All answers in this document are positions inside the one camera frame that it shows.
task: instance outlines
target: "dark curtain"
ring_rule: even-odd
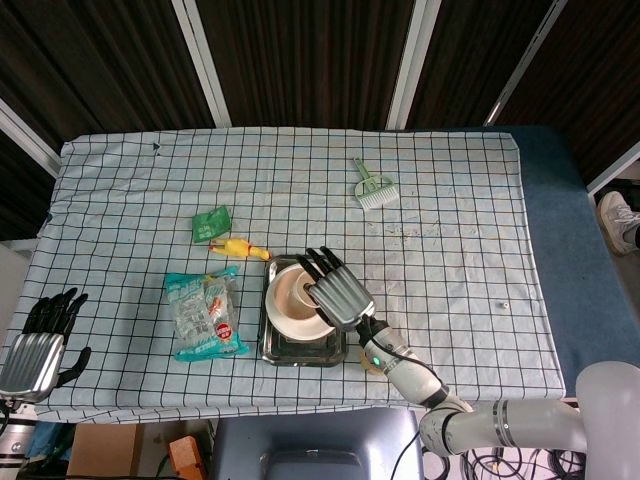
[[[413,1],[198,8],[234,125],[385,128]]]
[[[443,0],[407,128],[482,125],[551,0]]]
[[[497,123],[554,125],[602,173],[640,140],[640,2],[568,2]]]
[[[0,91],[51,147],[213,127],[170,0],[0,2]]]
[[[0,241],[34,238],[47,217],[53,177],[0,132]]]

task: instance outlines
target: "checkered tablecloth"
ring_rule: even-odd
[[[352,158],[399,184],[364,213]],[[274,367],[257,352],[265,264],[191,242],[191,217],[227,205],[233,236],[274,255],[327,245],[379,314],[469,401],[561,397],[564,385],[531,251],[518,147],[504,133],[232,128],[90,135],[67,143],[11,331],[43,296],[89,295],[63,365],[86,371],[43,419],[140,421],[406,405],[365,373],[355,335],[328,369]],[[178,348],[167,272],[239,264],[244,357],[197,363]]]

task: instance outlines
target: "stainless steel tray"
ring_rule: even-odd
[[[267,263],[260,309],[259,349],[262,359],[272,365],[292,367],[333,367],[347,354],[347,335],[337,331],[313,342],[296,342],[276,330],[267,315],[265,297],[277,273],[296,263],[293,255],[274,257]]]

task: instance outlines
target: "sneaker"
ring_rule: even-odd
[[[623,234],[640,224],[640,212],[632,212],[620,193],[609,192],[602,197],[597,212],[598,222],[613,253],[626,255],[638,249],[635,244],[626,242]]]

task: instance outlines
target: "bowl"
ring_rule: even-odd
[[[291,265],[276,275],[265,297],[272,325],[285,337],[299,342],[312,342],[335,330],[316,313],[317,305],[304,290],[307,283],[314,282],[302,266]]]

